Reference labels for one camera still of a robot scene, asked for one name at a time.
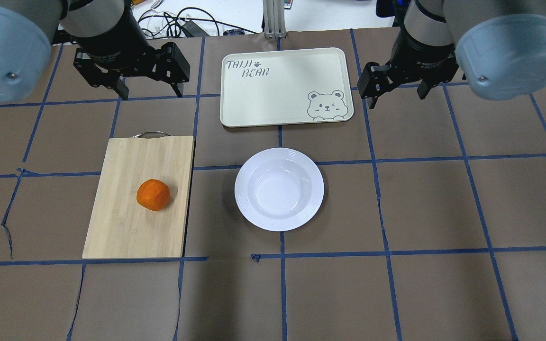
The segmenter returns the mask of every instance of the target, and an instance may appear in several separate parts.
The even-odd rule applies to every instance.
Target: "bear face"
[[[312,91],[308,97],[310,103],[307,114],[314,121],[343,119],[349,112],[349,108],[347,108],[345,101],[343,101],[345,95],[340,90],[321,94]]]

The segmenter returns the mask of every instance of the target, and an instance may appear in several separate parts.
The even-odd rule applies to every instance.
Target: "white plate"
[[[227,127],[333,123],[353,116],[339,48],[229,54],[221,67],[220,121]]]
[[[288,231],[308,222],[323,200],[323,178],[305,154],[266,149],[241,167],[235,195],[241,213],[269,231]]]

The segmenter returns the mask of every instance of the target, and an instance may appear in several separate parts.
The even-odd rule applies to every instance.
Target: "orange fruit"
[[[136,201],[151,211],[159,211],[169,203],[170,189],[162,181],[148,179],[138,188]]]

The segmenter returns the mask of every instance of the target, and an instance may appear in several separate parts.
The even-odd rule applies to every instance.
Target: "white floor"
[[[134,16],[140,17],[155,0],[146,0],[134,7]],[[184,7],[205,9],[217,21],[261,32],[263,3],[261,0],[163,0],[158,11],[169,11],[176,15]],[[286,9],[286,31],[340,30],[345,28],[388,27],[393,18],[378,18],[375,13],[376,0],[294,0],[292,9]],[[188,10],[182,13],[194,18],[208,18],[204,13]],[[162,18],[141,22],[143,28],[158,31],[165,25]],[[216,35],[211,22],[199,22],[208,34]],[[221,26],[221,34],[230,27]]]

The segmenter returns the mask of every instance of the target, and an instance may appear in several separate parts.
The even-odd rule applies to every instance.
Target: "white surface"
[[[345,53],[339,48],[229,54],[222,68],[220,121],[228,127],[353,116]]]
[[[150,9],[154,0],[147,0],[134,7],[134,17],[138,19],[142,13]],[[208,11],[217,21],[237,25],[254,32],[262,32],[263,2],[262,0],[164,0],[158,11],[170,11],[174,15],[184,7],[199,7]],[[286,9],[286,31],[342,30],[347,28],[388,27],[393,24],[393,18],[378,18],[376,16],[375,0],[294,0],[292,9]],[[208,16],[199,11],[189,10],[194,18],[207,19]],[[146,26],[149,30],[162,28],[164,21],[153,18]],[[211,22],[197,22],[210,35],[216,35],[216,28]],[[223,31],[231,27],[221,26]]]
[[[235,185],[237,206],[252,224],[268,231],[302,226],[323,201],[323,178],[305,154],[266,149],[241,167]]]

